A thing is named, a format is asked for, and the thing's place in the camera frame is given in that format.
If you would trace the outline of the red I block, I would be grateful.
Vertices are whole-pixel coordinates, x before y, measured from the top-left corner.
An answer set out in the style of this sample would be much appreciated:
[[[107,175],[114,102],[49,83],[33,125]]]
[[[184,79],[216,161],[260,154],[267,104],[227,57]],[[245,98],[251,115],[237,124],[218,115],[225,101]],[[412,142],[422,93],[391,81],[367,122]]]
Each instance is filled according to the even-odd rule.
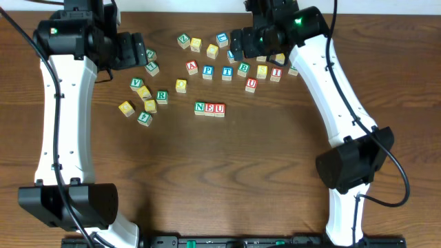
[[[279,82],[281,77],[283,75],[283,71],[279,68],[272,68],[271,69],[271,76],[270,76],[270,81],[273,82]]]

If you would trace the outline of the blue P block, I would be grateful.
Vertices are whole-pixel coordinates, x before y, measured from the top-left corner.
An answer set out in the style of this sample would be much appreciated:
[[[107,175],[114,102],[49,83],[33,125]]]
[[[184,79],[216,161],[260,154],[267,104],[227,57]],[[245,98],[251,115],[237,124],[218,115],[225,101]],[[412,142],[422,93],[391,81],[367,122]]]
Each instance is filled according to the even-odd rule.
[[[203,79],[212,80],[214,75],[214,67],[211,65],[203,66]]]

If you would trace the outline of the green R block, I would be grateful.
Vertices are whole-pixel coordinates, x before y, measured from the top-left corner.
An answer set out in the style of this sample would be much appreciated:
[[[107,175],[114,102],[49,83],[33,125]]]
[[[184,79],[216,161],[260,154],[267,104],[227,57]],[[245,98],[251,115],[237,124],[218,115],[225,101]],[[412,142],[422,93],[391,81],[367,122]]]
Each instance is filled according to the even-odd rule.
[[[160,105],[167,105],[169,101],[169,94],[168,91],[165,90],[159,90],[156,93],[156,102]]]

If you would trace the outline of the red Q block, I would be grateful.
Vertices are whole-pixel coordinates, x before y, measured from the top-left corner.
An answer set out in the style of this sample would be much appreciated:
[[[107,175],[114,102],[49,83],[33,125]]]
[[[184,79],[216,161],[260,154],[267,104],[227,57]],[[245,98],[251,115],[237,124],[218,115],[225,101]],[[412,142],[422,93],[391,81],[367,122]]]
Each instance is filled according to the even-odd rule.
[[[217,103],[214,107],[214,116],[223,118],[225,116],[226,105],[223,103]]]

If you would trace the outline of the red E block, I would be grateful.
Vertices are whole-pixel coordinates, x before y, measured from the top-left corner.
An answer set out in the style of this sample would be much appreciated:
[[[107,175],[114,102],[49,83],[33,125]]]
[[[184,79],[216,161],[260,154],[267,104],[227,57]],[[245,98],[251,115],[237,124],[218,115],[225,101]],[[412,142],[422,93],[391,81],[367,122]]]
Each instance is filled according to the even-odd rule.
[[[214,110],[215,110],[214,103],[205,103],[205,108],[204,108],[205,116],[215,116]]]

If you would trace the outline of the green N block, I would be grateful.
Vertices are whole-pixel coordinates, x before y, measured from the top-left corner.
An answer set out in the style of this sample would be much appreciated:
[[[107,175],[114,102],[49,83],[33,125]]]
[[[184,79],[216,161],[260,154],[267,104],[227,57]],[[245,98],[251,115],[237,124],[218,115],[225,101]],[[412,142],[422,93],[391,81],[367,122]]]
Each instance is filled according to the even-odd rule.
[[[197,101],[194,104],[195,115],[204,116],[205,115],[205,103]]]

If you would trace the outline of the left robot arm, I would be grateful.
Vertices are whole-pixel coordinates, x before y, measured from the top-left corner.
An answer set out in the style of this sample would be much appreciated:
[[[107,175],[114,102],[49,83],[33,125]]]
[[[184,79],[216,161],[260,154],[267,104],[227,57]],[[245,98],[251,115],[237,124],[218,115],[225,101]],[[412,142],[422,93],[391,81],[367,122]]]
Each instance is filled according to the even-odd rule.
[[[85,234],[83,247],[140,247],[139,227],[119,211],[112,183],[95,181],[90,145],[97,74],[147,63],[140,33],[118,32],[115,4],[69,3],[40,22],[30,44],[41,56],[43,144],[31,187],[19,205],[49,227]]]

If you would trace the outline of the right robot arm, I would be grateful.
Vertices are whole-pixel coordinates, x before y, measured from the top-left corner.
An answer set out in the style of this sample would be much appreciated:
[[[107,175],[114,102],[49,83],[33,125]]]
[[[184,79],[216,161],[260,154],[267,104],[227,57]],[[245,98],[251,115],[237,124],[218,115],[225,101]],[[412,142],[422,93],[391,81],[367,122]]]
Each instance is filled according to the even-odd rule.
[[[331,149],[316,157],[316,169],[329,190],[329,218],[319,247],[387,247],[386,238],[366,238],[362,211],[375,173],[394,142],[368,115],[336,56],[328,25],[317,7],[296,1],[245,1],[253,25],[233,30],[230,49],[236,61],[285,55],[303,78],[325,124]]]

